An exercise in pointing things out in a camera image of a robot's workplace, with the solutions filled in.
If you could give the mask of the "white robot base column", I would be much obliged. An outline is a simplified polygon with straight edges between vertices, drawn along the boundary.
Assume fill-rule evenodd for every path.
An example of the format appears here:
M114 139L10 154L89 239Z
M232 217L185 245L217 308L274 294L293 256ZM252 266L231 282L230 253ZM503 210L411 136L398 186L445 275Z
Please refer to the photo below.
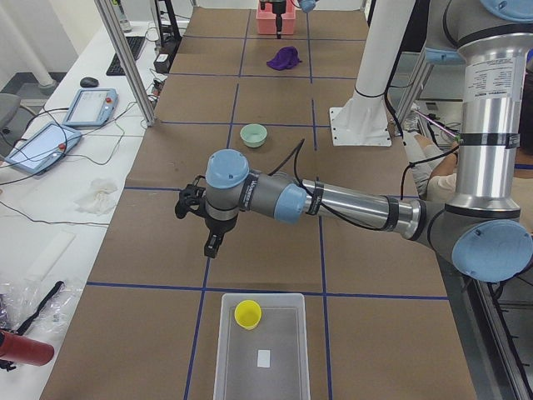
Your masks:
M335 146L391 145L386 90L415 0L380 0L372 15L352 97L330 109Z

